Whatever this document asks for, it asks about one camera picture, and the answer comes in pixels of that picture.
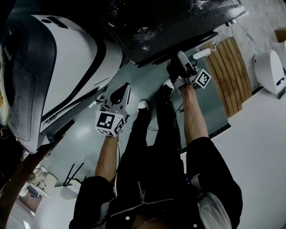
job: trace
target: black stripe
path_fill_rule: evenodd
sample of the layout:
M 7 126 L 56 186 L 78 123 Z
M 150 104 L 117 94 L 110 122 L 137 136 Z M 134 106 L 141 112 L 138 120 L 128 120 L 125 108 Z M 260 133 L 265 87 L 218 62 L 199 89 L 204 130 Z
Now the black stripe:
M 52 116 L 54 113 L 58 112 L 60 109 L 62 109 L 64 106 L 66 106 L 73 98 L 79 93 L 79 91 L 84 87 L 84 85 L 90 80 L 90 78 L 94 75 L 94 73 L 98 70 L 101 63 L 103 62 L 105 55 L 106 55 L 106 45 L 104 41 L 99 38 L 93 38 L 97 44 L 97 54 L 93 60 L 93 63 L 90 65 L 89 69 L 85 73 L 85 75 L 82 77 L 78 85 L 74 88 L 73 92 L 60 104 L 58 104 L 56 107 L 54 107 L 52 110 L 47 112 L 43 117 L 42 121 L 46 120 L 50 116 Z

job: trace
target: floor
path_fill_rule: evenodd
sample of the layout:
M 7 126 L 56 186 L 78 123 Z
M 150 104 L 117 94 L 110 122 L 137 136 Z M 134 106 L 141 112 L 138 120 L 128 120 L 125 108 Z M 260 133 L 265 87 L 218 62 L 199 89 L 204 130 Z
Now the floor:
M 239 24 L 234 24 L 233 29 L 235 39 L 240 47 L 248 70 L 252 89 L 254 90 L 259 84 L 256 80 L 252 65 L 253 55 L 261 50 L 270 49 L 271 44 L 276 41 L 274 30 L 279 27 L 286 27 L 286 4 L 283 0 L 242 0 L 242 2 L 247 13 L 240 18 L 237 18 L 237 22 L 243 28 Z M 204 66 L 203 61 L 200 62 L 200 65 L 202 67 Z M 166 71 L 165 74 L 162 74 L 165 66 L 165 63 L 157 66 L 157 75 L 156 71 L 152 69 L 153 66 L 142 68 L 140 76 L 144 76 L 143 80 L 143 78 L 136 75 L 137 68 L 129 63 L 129 66 L 127 66 L 128 69 L 121 69 L 121 71 L 118 72 L 119 76 L 112 80 L 111 84 L 113 86 L 122 82 L 122 80 L 125 80 L 131 84 L 132 90 L 130 105 L 127 108 L 130 119 L 124 127 L 124 134 L 121 135 L 119 141 L 121 154 L 127 144 L 131 125 L 136 118 L 137 103 L 143 98 L 152 100 L 155 91 L 168 78 Z M 218 98 L 218 94 L 215 92 L 213 82 L 211 82 L 208 87 L 208 90 L 211 91 L 208 95 L 211 96 L 207 97 L 205 93 L 198 90 L 198 98 L 207 122 L 209 133 L 211 133 L 217 126 L 226 124 L 227 119 L 220 99 Z M 173 96 L 172 99 L 175 108 L 179 108 L 181 105 L 180 98 L 176 95 Z M 76 176 L 78 179 L 81 180 L 86 175 L 93 175 L 104 139 L 104 136 L 98 134 L 93 127 L 97 109 L 98 106 L 87 108 L 76 117 L 75 125 L 69 130 L 65 138 L 54 149 L 52 154 L 43 161 L 43 165 L 48 171 L 58 178 L 58 184 L 63 183 L 73 163 L 76 164 L 75 170 L 82 162 L 84 162 L 84 166 Z M 179 126 L 182 126 L 183 114 L 178 112 L 177 117 Z M 155 115 L 153 115 L 150 126 L 157 128 Z M 147 143 L 152 144 L 155 140 L 155 136 L 155 131 L 148 131 Z M 181 138 L 182 145 L 184 146 L 183 128 L 181 128 Z

